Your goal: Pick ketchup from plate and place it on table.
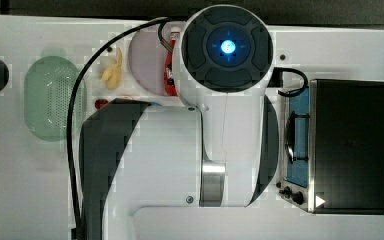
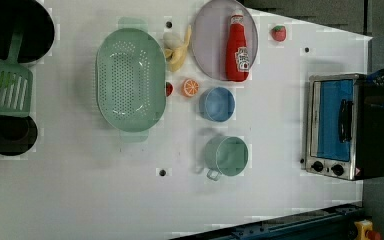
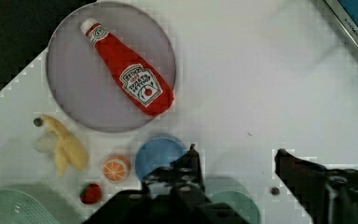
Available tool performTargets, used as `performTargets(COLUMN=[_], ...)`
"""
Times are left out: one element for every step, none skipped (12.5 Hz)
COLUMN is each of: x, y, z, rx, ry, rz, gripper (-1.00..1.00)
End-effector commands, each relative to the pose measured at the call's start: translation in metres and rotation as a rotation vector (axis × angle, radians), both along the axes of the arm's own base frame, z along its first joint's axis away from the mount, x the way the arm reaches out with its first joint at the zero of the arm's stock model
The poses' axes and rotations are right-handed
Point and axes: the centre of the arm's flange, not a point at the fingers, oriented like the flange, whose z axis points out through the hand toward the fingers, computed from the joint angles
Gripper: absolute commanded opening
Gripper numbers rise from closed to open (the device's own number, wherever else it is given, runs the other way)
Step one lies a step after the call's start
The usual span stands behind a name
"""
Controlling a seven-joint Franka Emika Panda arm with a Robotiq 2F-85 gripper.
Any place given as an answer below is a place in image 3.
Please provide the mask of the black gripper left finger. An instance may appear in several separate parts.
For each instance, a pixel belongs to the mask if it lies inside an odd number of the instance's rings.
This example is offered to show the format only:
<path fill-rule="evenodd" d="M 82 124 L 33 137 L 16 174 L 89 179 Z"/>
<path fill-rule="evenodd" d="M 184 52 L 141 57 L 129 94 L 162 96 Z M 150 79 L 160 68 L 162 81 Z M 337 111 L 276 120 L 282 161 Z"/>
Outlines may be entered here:
<path fill-rule="evenodd" d="M 82 224 L 250 224 L 227 203 L 206 196 L 194 146 L 141 184 L 116 193 Z"/>

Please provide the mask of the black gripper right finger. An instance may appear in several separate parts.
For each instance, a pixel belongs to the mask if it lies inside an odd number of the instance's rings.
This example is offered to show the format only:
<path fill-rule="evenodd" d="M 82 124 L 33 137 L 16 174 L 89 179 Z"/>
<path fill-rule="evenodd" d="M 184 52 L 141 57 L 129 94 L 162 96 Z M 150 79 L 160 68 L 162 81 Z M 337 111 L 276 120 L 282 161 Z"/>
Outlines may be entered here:
<path fill-rule="evenodd" d="M 328 169 L 282 148 L 274 161 L 275 174 L 313 224 L 358 224 L 358 170 Z"/>

